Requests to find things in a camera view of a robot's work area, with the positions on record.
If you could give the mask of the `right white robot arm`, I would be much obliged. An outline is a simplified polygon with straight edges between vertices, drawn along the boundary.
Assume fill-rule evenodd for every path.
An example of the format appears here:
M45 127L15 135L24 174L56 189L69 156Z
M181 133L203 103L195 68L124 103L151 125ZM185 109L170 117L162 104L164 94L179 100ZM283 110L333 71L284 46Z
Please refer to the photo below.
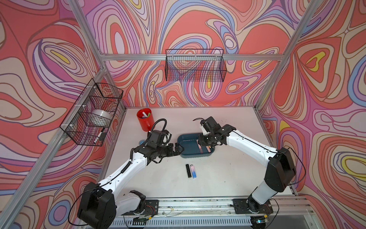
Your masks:
M264 145L231 125L221 126L213 117L196 120L200 120L202 133L198 143L202 147L231 146L251 156L266 168L264 180L246 200L249 212L258 213L268 200L277 193L282 193L295 177L295 164L288 149Z

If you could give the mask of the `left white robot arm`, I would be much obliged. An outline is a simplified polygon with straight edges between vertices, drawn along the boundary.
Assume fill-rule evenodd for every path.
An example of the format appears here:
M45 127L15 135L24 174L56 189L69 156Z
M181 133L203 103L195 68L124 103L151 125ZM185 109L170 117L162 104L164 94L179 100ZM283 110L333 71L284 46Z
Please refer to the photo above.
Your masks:
M119 196L126 184L150 162L159 163L165 157L178 156L184 151L178 143L149 147L145 141L131 149L130 158L107 178L99 183L90 182L80 195L77 217L94 229L107 229L117 216L132 212L144 214L146 196L132 190Z

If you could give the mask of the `pink blue gradient lipstick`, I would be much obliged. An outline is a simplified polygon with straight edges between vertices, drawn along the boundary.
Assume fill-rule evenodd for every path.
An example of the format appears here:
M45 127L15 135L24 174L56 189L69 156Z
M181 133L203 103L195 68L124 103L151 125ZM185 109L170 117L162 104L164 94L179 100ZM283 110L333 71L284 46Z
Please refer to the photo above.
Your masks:
M192 178L197 178L194 165L190 165L190 169L191 169L191 173L192 173Z

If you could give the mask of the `black lipstick tube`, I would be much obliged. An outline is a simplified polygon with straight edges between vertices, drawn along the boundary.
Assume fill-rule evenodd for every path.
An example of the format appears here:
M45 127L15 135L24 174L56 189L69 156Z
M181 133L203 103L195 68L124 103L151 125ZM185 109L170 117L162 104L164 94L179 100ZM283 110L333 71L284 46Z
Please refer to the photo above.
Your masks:
M187 171L188 178L191 178L192 177L192 174L191 174L190 165L189 164L186 164L185 167L186 167L186 171Z

